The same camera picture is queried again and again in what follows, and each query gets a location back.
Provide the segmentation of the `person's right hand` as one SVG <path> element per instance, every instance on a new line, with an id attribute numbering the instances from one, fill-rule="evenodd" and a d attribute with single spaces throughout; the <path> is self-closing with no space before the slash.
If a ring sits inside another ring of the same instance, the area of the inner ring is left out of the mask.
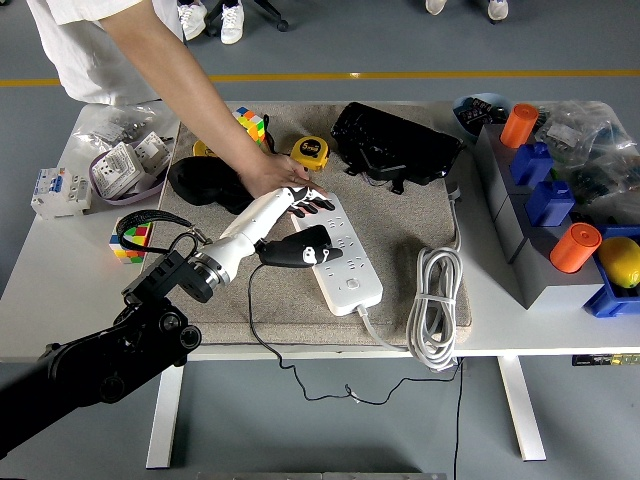
<path id="1" fill-rule="evenodd" d="M 233 169 L 253 198 L 284 187 L 308 187 L 327 195 L 322 187 L 310 179 L 303 165 L 286 155 L 258 152 L 234 165 Z"/>

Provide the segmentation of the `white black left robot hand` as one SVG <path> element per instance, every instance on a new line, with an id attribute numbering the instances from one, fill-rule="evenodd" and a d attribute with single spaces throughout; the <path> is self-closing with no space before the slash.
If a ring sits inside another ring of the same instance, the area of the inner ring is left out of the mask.
<path id="1" fill-rule="evenodd" d="M 285 212 L 298 217 L 316 214 L 319 208 L 333 210 L 329 199 L 308 187 L 284 187 L 254 200 L 229 225 L 220 238 L 198 252 L 199 261 L 215 273 L 233 280 L 241 260 L 258 253 L 265 265 L 308 268 L 343 256 L 331 245 L 323 226 L 312 227 L 281 241 L 264 239 Z"/>

